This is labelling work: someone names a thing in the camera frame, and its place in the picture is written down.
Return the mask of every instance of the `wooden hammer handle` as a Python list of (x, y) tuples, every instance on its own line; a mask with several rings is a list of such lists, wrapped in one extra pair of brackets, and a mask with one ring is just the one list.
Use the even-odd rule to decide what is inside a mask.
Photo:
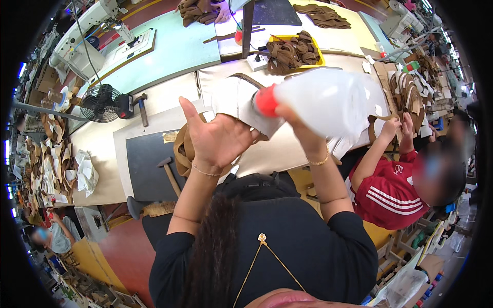
[(171, 186), (173, 186), (173, 190), (175, 191), (176, 196), (180, 197), (181, 190), (180, 190), (180, 187), (178, 186), (178, 183), (175, 180), (175, 177), (173, 176), (173, 173), (171, 172), (170, 166), (168, 164), (165, 164), (163, 167), (164, 167), (164, 170), (166, 170), (166, 174), (168, 175), (168, 178), (170, 179)]

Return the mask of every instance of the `hammer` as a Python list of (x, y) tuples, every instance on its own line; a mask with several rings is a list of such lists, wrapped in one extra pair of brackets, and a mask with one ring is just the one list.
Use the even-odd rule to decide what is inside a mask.
[(147, 95), (145, 93), (142, 93), (141, 96), (139, 96), (138, 98), (136, 98), (134, 100), (134, 103), (132, 104), (132, 106), (139, 104), (139, 108), (141, 110), (142, 125), (144, 127), (147, 127), (147, 126), (149, 126), (149, 122), (147, 121), (147, 113), (145, 111), (144, 100), (147, 100)]
[(164, 167), (164, 170), (166, 170), (166, 174), (168, 175), (168, 178), (170, 179), (171, 186), (173, 187), (173, 190), (176, 193), (177, 197), (180, 197), (181, 190), (180, 187), (178, 186), (178, 183), (175, 180), (175, 177), (173, 176), (173, 173), (171, 172), (170, 165), (169, 163), (171, 162), (171, 157), (168, 157), (167, 159), (163, 160), (162, 162), (157, 164), (157, 167)]

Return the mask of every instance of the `sewing machine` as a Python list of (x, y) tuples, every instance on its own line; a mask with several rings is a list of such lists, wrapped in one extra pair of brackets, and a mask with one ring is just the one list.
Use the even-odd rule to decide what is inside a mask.
[[(76, 75), (82, 79), (94, 83), (95, 74), (99, 74), (100, 79), (118, 69), (132, 58), (142, 56), (152, 51), (154, 46), (155, 30), (149, 29), (141, 35), (135, 36), (128, 27), (120, 20), (116, 19), (119, 12), (116, 0), (100, 0), (88, 8), (79, 17), (80, 30), (77, 22), (70, 27), (62, 39), (55, 47), (50, 56), (49, 65), (55, 68), (59, 63), (66, 63)], [(83, 43), (83, 35), (93, 26), (106, 25), (111, 27), (121, 36), (126, 44), (119, 45), (111, 51), (105, 51), (103, 55), (88, 42)]]
[(392, 9), (392, 13), (380, 24), (380, 28), (388, 38), (405, 43), (411, 36), (410, 34), (402, 33), (407, 27), (411, 25), (417, 32), (421, 32), (424, 29), (423, 24), (405, 6), (396, 0), (390, 0), (388, 4)]

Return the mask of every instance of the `hand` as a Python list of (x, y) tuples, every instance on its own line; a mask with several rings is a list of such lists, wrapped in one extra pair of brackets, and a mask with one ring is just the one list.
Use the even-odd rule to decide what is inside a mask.
[(431, 135), (428, 137), (429, 142), (435, 142), (436, 141), (436, 134), (435, 132), (431, 132)]
[(222, 23), (228, 21), (231, 18), (231, 12), (229, 10), (228, 2), (223, 1), (219, 3), (211, 3), (211, 6), (215, 7), (218, 11), (217, 18), (214, 23)]
[(287, 105), (278, 105), (276, 114), (283, 117), (293, 127), (306, 156), (312, 162), (321, 162), (327, 157), (327, 141), (312, 132), (298, 115)]
[(406, 135), (413, 135), (413, 119), (411, 119), (411, 115), (408, 112), (405, 112), (402, 115), (402, 133)]
[(58, 216), (57, 213), (55, 213), (55, 209), (54, 208), (49, 208), (46, 210), (46, 213), (48, 214), (48, 217), (50, 216), (50, 214), (53, 215), (53, 218), (50, 218), (50, 222), (56, 222), (56, 223), (59, 223), (61, 221), (60, 219), (60, 216)]
[(378, 138), (384, 138), (390, 143), (392, 139), (394, 139), (395, 132), (399, 126), (401, 126), (399, 118), (391, 118), (390, 120), (385, 121)]
[(221, 113), (211, 122), (204, 123), (189, 100), (180, 97), (179, 102), (195, 149), (194, 162), (199, 168), (208, 168), (213, 174), (221, 173), (260, 135), (258, 130), (250, 131), (247, 124)]

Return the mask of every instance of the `white stripe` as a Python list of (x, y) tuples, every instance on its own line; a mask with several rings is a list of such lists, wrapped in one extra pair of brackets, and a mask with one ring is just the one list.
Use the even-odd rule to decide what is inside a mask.
[(421, 205), (421, 201), (419, 203), (413, 204), (413, 205), (397, 205), (395, 203), (390, 202), (389, 200), (381, 197), (379, 194), (376, 194), (372, 192), (371, 190), (368, 191), (368, 193), (372, 196), (375, 196), (376, 198), (382, 200), (386, 204), (393, 206), (394, 208), (400, 208), (400, 209), (408, 209), (408, 208), (414, 208), (414, 207), (419, 207)]
[(387, 205), (383, 204), (382, 202), (378, 201), (377, 199), (373, 198), (373, 197), (372, 197), (372, 196), (370, 196), (370, 195), (366, 195), (366, 196), (367, 196), (370, 200), (373, 200), (375, 203), (377, 203), (377, 204), (381, 205), (382, 207), (384, 207), (384, 208), (388, 209), (389, 211), (394, 212), (394, 213), (397, 213), (397, 214), (401, 214), (401, 215), (411, 215), (411, 214), (414, 214), (414, 213), (416, 213), (417, 211), (419, 211), (420, 209), (422, 209), (422, 208), (423, 208), (423, 206), (420, 206), (419, 208), (417, 208), (417, 209), (415, 209), (415, 210), (413, 210), (413, 211), (410, 211), (410, 212), (402, 212), (402, 211), (398, 211), (398, 210), (396, 210), (396, 209), (394, 209), (394, 208), (391, 208), (391, 207), (389, 207), (389, 206), (387, 206)]
[(396, 198), (394, 198), (394, 197), (392, 197), (392, 196), (387, 195), (387, 194), (386, 194), (386, 193), (384, 193), (383, 191), (380, 191), (380, 190), (376, 189), (376, 188), (375, 188), (375, 187), (373, 187), (373, 186), (370, 186), (370, 189), (373, 189), (374, 191), (376, 191), (377, 193), (381, 194), (381, 195), (382, 195), (382, 196), (384, 196), (385, 198), (388, 198), (388, 199), (390, 199), (390, 200), (392, 200), (392, 201), (394, 201), (394, 202), (400, 203), (400, 204), (412, 204), (412, 203), (416, 203), (416, 202), (418, 202), (418, 201), (420, 200), (419, 198), (417, 198), (417, 199), (415, 199), (415, 200), (402, 201), (402, 200), (398, 200), (398, 199), (396, 199)]

